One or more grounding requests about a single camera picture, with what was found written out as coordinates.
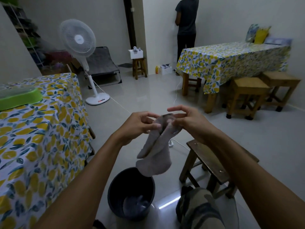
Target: forearm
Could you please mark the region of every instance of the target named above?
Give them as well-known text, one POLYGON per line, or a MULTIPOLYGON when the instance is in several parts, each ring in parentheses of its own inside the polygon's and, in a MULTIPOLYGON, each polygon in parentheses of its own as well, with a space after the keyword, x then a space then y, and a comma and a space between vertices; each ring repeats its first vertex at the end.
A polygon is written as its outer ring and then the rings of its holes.
POLYGON ((35 228, 91 228, 122 145, 113 134, 47 209, 35 228))
POLYGON ((220 130, 208 141, 262 228, 305 228, 304 201, 220 130))

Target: yellow bag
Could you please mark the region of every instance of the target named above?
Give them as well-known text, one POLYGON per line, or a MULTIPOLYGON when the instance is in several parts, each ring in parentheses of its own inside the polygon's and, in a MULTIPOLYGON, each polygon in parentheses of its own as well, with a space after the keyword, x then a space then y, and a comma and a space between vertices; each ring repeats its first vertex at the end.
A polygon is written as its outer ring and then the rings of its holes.
POLYGON ((265 39, 267 38, 269 34, 271 26, 269 28, 259 28, 255 35, 255 44, 262 44, 264 43, 265 39))

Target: wooden stool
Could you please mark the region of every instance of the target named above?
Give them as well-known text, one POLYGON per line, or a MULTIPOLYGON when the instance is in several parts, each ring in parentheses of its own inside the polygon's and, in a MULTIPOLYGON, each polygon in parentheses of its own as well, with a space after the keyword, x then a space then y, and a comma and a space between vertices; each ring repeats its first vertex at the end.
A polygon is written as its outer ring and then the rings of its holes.
MULTIPOLYGON (((213 197, 215 199, 219 198, 220 196, 226 194, 228 198, 233 198, 237 187, 235 184, 231 181, 228 173, 221 165, 218 158, 215 156, 215 154, 210 150, 210 148, 206 145, 203 145, 196 140, 192 140, 186 143, 189 148, 191 149, 189 152, 188 157, 186 158, 186 162, 184 164, 184 167, 182 169, 182 172, 180 174, 179 180, 182 183, 185 183, 186 179, 189 178, 191 183, 195 187, 200 187, 198 182, 195 180, 195 178, 190 173, 191 169, 194 167, 201 165, 202 168, 205 171, 209 171, 211 174, 207 190, 209 190, 213 197), (229 182, 229 185, 224 188, 223 190, 218 192, 218 189, 220 185, 229 182)), ((248 152, 246 149, 244 149, 245 153, 248 154, 254 161, 259 162, 258 158, 255 157, 253 154, 248 152)))
POLYGON ((245 119, 247 120, 253 120, 256 111, 269 93, 270 87, 257 77, 245 77, 232 80, 231 91, 233 93, 233 99, 228 100, 227 104, 222 105, 223 108, 228 107, 227 118, 231 119, 232 113, 238 113, 246 115, 245 119), (235 109, 236 103, 239 101, 239 95, 246 95, 246 98, 243 100, 241 109, 235 109), (256 96, 254 106, 250 104, 250 98, 252 96, 256 96))
POLYGON ((187 96, 188 94, 188 88, 189 87, 195 87, 195 92, 199 92, 199 88, 201 87, 201 78, 197 79, 190 79, 189 74, 183 73, 181 74, 183 78, 183 84, 182 84, 182 95, 187 96), (195 81, 196 84, 189 84, 189 81, 195 81))
POLYGON ((291 75, 288 75, 286 72, 263 72, 260 75, 260 79, 264 81, 270 87, 274 87, 273 91, 269 95, 269 98, 264 104, 266 105, 275 105, 277 106, 276 111, 282 111, 283 107, 286 105, 294 89, 297 87, 301 81, 298 78, 295 78, 291 75), (276 96, 276 93, 280 87, 289 87, 288 92, 285 97, 281 100, 276 96))
POLYGON ((138 71, 140 71, 142 75, 145 75, 145 77, 147 78, 147 73, 145 69, 145 58, 132 60, 132 76, 135 77, 136 80, 138 79, 138 71))

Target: green plastic container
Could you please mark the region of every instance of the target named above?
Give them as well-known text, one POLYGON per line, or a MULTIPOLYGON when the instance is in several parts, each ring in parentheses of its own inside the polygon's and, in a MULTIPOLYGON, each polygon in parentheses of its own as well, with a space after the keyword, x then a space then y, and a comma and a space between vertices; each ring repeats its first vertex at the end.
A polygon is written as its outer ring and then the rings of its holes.
POLYGON ((0 90, 0 111, 42 100, 40 90, 34 86, 0 90))

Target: yellow lemon pattern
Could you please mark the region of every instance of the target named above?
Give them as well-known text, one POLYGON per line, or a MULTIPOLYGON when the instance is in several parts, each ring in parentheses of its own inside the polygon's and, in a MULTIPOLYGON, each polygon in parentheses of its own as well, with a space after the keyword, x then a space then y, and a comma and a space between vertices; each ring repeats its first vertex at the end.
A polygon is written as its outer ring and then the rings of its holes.
POLYGON ((26 85, 38 87, 42 101, 0 112, 0 228, 33 227, 91 152, 77 76, 43 76, 0 89, 26 85))
POLYGON ((286 71, 290 46, 232 42, 184 49, 178 70, 206 80, 204 94, 219 92, 232 77, 249 77, 262 71, 286 71))

